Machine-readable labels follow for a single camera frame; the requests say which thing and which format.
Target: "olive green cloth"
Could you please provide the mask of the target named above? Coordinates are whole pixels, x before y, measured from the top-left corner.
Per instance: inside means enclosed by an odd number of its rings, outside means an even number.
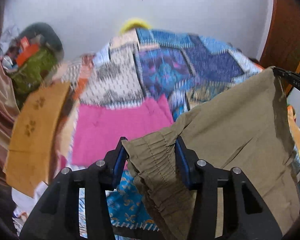
[[[182,114],[171,127],[123,141],[129,171],[147,211],[166,239],[182,240],[189,231],[195,192],[188,191],[176,174],[178,135],[213,166],[240,167],[282,232],[289,229],[300,204],[290,165],[294,142],[286,97],[271,68]]]

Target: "pink cloth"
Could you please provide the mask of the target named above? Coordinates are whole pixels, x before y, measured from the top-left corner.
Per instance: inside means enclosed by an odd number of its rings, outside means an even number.
[[[158,101],[146,98],[139,107],[116,110],[81,105],[72,164],[87,167],[115,149],[121,136],[132,140],[171,124],[173,118],[165,96]]]

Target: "silver bolt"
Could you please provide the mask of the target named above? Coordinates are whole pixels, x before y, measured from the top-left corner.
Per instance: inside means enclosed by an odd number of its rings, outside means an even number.
[[[62,174],[67,174],[70,171],[70,169],[68,167],[65,167],[61,170]]]
[[[207,162],[204,161],[204,160],[198,160],[198,161],[197,161],[197,164],[198,164],[199,166],[203,167],[203,166],[207,165]]]
[[[98,160],[98,161],[96,162],[96,165],[99,166],[99,167],[102,167],[102,166],[105,165],[105,164],[106,164],[106,162],[105,162],[104,160]]]
[[[238,167],[234,167],[232,170],[233,170],[233,172],[234,172],[235,174],[240,174],[240,173],[241,173],[241,169],[238,168]]]

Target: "yellow round object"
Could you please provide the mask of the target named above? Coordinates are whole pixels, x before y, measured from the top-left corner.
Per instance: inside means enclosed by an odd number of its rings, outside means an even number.
[[[120,30],[120,34],[126,33],[135,28],[152,29],[151,26],[141,19],[128,20]]]

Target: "green object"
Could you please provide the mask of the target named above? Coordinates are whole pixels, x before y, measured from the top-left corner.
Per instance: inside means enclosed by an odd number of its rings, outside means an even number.
[[[44,47],[31,56],[17,72],[8,74],[12,79],[19,108],[27,96],[38,89],[42,80],[56,63],[57,59],[54,54]]]

